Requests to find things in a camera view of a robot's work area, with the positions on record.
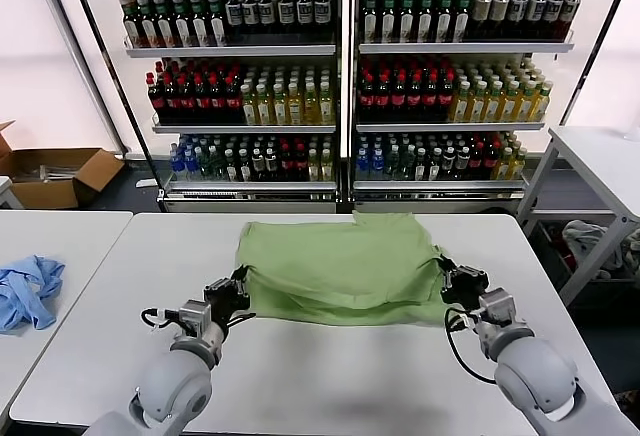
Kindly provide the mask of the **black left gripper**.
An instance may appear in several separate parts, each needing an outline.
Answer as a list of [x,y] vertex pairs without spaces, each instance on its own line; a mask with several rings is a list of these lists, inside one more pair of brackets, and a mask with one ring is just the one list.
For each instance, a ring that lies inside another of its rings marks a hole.
[[250,318],[250,297],[245,284],[248,266],[240,266],[231,275],[206,286],[204,300],[211,307],[211,320],[220,327],[232,327]]

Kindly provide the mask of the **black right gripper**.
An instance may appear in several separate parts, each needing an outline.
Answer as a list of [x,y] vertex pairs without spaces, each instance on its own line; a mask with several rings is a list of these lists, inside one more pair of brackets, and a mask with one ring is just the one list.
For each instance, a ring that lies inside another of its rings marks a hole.
[[489,286],[489,278],[484,270],[469,266],[458,266],[444,255],[436,258],[438,267],[444,275],[441,298],[446,304],[460,306],[479,306],[479,298]]

